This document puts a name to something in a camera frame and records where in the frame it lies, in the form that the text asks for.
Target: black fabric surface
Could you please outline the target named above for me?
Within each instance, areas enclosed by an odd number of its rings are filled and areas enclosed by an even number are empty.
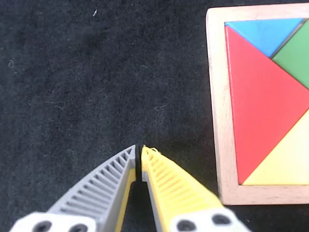
[[[217,193],[206,10],[270,3],[0,1],[0,231],[135,143]],[[309,231],[307,205],[230,208],[255,232]],[[155,231],[143,183],[123,231]]]

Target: yellow triangle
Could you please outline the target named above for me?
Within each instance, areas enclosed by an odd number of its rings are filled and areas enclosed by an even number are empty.
[[[309,110],[243,185],[309,185]]]

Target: wooden frame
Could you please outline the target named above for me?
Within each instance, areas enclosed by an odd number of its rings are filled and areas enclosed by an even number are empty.
[[[224,204],[309,203],[309,186],[238,185],[225,22],[309,18],[309,3],[211,8],[206,15],[217,176]]]

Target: green triangle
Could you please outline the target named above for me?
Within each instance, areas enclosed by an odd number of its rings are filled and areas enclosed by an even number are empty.
[[[309,21],[293,35],[272,60],[309,89]]]

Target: red triangle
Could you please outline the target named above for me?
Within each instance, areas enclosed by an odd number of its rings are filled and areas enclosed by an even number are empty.
[[[238,182],[309,109],[309,91],[226,26]]]

